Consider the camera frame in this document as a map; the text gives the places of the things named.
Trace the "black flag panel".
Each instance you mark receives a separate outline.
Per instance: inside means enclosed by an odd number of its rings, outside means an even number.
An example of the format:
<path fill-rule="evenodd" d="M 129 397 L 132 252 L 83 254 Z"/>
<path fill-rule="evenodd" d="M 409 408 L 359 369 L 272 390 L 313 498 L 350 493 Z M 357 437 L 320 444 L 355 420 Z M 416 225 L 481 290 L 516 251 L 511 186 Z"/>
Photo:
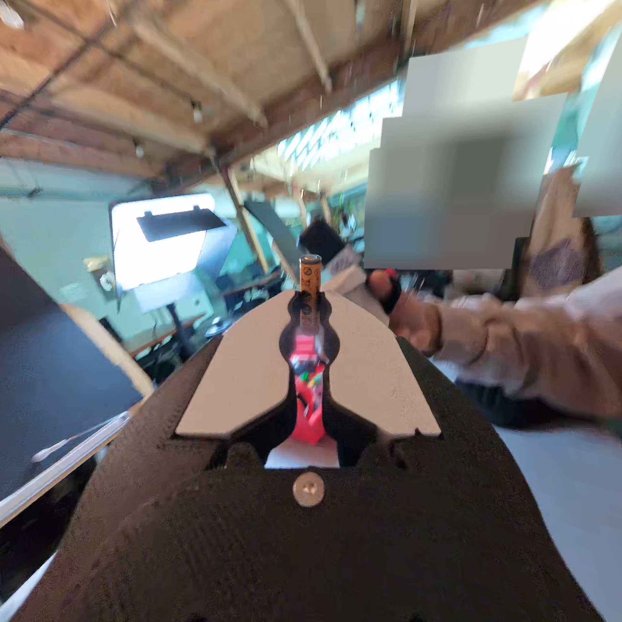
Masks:
<path fill-rule="evenodd" d="M 277 249 L 287 265 L 298 271 L 304 250 L 298 246 L 299 238 L 286 226 L 277 214 L 272 202 L 246 199 L 244 206 L 272 236 Z"/>

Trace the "red plastic bin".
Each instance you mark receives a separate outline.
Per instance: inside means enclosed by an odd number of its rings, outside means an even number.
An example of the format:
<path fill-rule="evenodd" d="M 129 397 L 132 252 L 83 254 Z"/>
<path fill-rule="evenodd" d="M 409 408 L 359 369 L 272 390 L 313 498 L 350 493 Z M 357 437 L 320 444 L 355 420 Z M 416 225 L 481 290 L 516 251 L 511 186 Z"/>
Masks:
<path fill-rule="evenodd" d="M 292 439 L 315 446 L 325 436 L 323 426 L 323 372 L 315 337 L 297 333 L 289 356 L 297 396 L 297 421 Z"/>

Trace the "black light stand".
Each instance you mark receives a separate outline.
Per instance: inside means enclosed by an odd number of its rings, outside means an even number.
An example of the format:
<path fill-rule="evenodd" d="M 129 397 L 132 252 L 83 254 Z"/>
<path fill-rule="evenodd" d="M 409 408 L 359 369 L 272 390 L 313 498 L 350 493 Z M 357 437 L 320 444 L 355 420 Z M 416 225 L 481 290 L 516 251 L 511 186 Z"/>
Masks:
<path fill-rule="evenodd" d="M 167 304 L 166 308 L 175 326 L 174 336 L 179 343 L 180 360 L 185 363 L 195 354 L 195 348 L 191 342 L 191 335 L 177 312 L 176 303 L 171 302 Z"/>

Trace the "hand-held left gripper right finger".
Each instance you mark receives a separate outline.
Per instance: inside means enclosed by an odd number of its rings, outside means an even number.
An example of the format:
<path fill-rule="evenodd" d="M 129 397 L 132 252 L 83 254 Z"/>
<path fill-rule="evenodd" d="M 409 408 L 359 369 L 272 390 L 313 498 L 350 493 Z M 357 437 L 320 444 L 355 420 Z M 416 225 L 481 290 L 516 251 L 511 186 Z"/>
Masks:
<path fill-rule="evenodd" d="M 336 405 L 388 438 L 439 437 L 440 426 L 393 332 L 341 294 L 326 292 L 325 298 L 340 343 L 328 372 Z"/>

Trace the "white light panel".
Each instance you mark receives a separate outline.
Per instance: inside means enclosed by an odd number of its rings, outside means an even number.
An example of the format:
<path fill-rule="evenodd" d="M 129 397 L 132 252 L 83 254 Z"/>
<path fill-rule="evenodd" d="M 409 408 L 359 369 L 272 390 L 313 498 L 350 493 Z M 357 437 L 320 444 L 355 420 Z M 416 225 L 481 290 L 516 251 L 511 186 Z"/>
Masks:
<path fill-rule="evenodd" d="M 237 226 L 216 213 L 211 193 L 113 203 L 109 225 L 114 293 L 135 292 L 141 311 L 175 304 L 219 277 Z"/>

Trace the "orange and black battery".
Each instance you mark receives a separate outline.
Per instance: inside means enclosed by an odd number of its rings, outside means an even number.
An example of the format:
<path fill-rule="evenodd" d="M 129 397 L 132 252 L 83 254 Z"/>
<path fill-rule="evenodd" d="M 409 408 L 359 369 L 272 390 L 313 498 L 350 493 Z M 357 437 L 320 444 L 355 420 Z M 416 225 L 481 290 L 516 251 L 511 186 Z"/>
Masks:
<path fill-rule="evenodd" d="M 322 258 L 307 254 L 300 258 L 300 328 L 306 335 L 317 335 L 320 328 Z"/>

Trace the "person's right forearm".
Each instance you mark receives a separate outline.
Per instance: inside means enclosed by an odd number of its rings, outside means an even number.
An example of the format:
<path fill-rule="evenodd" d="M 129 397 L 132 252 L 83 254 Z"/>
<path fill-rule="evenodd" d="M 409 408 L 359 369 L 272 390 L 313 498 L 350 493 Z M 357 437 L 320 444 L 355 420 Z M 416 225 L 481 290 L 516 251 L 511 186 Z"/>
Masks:
<path fill-rule="evenodd" d="M 568 294 L 435 303 L 457 379 L 536 398 L 573 416 L 621 418 L 621 268 Z"/>

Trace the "person's right hand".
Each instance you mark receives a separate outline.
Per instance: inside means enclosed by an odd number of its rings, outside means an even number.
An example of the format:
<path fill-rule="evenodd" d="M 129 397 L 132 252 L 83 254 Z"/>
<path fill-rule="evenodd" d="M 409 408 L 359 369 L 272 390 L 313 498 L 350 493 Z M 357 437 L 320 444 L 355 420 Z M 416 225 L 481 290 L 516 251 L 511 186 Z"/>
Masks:
<path fill-rule="evenodd" d="M 440 349 L 441 324 L 437 306 L 402 290 L 389 270 L 376 269 L 366 285 L 389 319 L 389 328 L 427 357 Z"/>

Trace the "black tablet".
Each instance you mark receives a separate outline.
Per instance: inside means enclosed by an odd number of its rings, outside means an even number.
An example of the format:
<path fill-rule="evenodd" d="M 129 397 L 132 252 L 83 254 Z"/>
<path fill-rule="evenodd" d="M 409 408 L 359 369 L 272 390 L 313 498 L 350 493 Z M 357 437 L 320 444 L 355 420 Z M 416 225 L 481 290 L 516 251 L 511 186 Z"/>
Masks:
<path fill-rule="evenodd" d="M 40 450 L 142 400 L 131 380 L 1 250 L 1 499 L 53 462 Z"/>

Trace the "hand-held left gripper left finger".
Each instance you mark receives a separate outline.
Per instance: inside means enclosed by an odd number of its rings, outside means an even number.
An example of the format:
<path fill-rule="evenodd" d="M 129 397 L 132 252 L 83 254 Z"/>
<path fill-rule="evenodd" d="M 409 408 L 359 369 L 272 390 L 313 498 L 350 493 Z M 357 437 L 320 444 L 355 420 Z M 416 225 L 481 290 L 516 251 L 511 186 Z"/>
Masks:
<path fill-rule="evenodd" d="M 281 292 L 224 333 L 175 429 L 178 436 L 233 438 L 284 402 L 290 367 L 279 340 L 295 293 Z"/>

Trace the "dark quilted clothing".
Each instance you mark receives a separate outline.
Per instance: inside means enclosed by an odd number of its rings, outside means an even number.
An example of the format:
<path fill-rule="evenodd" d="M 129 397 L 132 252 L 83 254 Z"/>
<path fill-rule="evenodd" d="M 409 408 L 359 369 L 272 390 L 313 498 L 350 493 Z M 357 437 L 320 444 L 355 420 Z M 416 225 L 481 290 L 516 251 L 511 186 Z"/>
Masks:
<path fill-rule="evenodd" d="M 540 397 L 508 395 L 501 386 L 486 386 L 461 380 L 455 386 L 468 396 L 495 426 L 512 430 L 572 428 L 581 425 L 610 425 L 616 417 L 574 412 Z"/>

